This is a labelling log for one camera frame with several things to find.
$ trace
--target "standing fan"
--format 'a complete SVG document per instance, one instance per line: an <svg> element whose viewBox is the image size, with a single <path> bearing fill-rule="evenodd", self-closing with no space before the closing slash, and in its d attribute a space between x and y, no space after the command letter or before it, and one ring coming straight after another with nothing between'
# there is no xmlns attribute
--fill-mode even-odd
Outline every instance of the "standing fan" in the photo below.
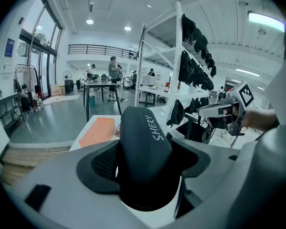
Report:
<svg viewBox="0 0 286 229"><path fill-rule="evenodd" d="M66 94L74 91L74 82L72 80L72 74L70 71L64 71L62 73L62 80L65 81L65 92Z"/></svg>

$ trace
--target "blue sign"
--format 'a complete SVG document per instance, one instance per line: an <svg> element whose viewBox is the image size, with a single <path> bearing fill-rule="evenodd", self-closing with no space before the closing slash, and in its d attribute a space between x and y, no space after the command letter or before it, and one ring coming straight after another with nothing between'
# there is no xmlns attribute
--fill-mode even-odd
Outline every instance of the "blue sign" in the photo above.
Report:
<svg viewBox="0 0 286 229"><path fill-rule="evenodd" d="M5 57L10 57L10 58L12 57L14 44L15 44L15 41L8 38L8 41L6 42L5 53L4 53Z"/></svg>

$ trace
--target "fluorescent light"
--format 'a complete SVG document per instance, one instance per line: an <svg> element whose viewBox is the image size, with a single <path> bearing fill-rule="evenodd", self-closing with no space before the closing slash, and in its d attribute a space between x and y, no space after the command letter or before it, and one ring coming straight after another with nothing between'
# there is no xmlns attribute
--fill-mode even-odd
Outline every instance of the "fluorescent light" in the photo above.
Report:
<svg viewBox="0 0 286 229"><path fill-rule="evenodd" d="M250 71L244 71L244 70L241 70L241 69L236 69L237 71L240 71L240 72L244 72L244 73L247 73L247 74L252 74L252 75L255 75L255 76L259 76L258 74L255 74L255 73L252 73Z"/></svg>
<svg viewBox="0 0 286 229"><path fill-rule="evenodd" d="M250 22L271 26L281 32L285 32L285 24L282 21L278 21L274 18L251 12L248 15L248 19Z"/></svg>
<svg viewBox="0 0 286 229"><path fill-rule="evenodd" d="M86 20L86 23L87 23L88 25L92 25L94 22L93 22L93 20Z"/></svg>
<svg viewBox="0 0 286 229"><path fill-rule="evenodd" d="M242 83L241 81L234 80L234 79L231 79L231 81L233 81L233 82L237 82L237 83Z"/></svg>

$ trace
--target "black backpack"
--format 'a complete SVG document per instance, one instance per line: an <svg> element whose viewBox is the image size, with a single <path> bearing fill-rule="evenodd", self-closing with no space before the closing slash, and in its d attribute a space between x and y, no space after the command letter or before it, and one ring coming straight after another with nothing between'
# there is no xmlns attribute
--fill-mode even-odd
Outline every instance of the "black backpack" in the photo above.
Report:
<svg viewBox="0 0 286 229"><path fill-rule="evenodd" d="M21 98L21 108L22 111L28 111L30 109L30 102L26 96L22 96Z"/></svg>

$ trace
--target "orange paper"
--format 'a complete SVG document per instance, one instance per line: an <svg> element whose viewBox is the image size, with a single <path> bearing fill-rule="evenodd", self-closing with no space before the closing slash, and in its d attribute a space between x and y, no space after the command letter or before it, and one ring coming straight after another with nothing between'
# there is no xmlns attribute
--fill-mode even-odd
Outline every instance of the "orange paper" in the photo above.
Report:
<svg viewBox="0 0 286 229"><path fill-rule="evenodd" d="M79 140L81 147L111 141L114 132L113 118L96 118L85 135Z"/></svg>

